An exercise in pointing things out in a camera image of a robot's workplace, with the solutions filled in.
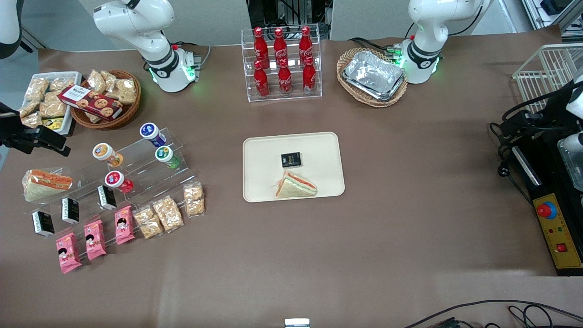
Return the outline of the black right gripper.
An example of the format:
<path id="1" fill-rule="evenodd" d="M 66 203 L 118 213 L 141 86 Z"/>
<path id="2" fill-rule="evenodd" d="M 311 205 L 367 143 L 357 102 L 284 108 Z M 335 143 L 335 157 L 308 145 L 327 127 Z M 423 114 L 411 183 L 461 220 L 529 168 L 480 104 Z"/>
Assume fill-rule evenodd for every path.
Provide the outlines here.
<path id="1" fill-rule="evenodd" d="M 1 102 L 1 144 L 14 149 L 33 149 L 33 139 L 35 139 L 35 147 L 37 148 L 46 148 L 65 157 L 68 157 L 70 154 L 71 148 L 65 145 L 66 137 L 56 136 L 56 133 L 52 129 L 44 125 L 39 125 L 36 128 L 23 125 L 20 114 Z"/>

